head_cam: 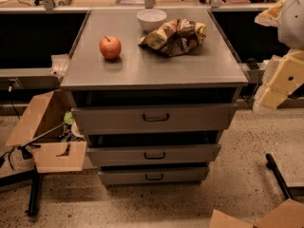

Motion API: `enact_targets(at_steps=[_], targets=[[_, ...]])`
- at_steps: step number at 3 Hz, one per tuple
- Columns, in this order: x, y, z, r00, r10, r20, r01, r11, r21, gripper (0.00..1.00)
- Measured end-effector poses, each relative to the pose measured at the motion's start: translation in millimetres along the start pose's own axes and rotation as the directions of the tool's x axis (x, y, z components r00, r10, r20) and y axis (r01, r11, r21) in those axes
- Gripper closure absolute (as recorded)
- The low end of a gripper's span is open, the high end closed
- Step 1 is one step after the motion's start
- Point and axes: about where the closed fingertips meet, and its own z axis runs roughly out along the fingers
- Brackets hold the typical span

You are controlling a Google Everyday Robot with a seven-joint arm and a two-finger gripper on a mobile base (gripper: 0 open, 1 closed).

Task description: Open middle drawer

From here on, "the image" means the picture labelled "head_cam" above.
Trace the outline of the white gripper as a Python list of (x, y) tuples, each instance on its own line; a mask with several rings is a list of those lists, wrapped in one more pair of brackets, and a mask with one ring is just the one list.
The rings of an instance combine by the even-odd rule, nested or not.
[[(277, 28), (284, 3), (285, 0), (280, 0), (259, 13), (255, 23)], [(263, 68), (265, 71), (262, 85), (257, 89), (253, 103), (253, 110), (258, 114), (268, 114), (276, 110), (286, 100), (286, 95), (304, 84), (304, 51), (293, 51), (282, 59), (274, 55), (270, 60), (263, 62)]]

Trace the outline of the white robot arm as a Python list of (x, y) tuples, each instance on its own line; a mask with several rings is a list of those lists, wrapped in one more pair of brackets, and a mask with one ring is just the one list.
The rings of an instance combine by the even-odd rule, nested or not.
[(290, 49), (269, 62), (254, 97), (253, 110), (266, 114), (304, 84), (304, 0), (281, 0), (261, 12), (255, 22), (277, 27), (278, 41)]

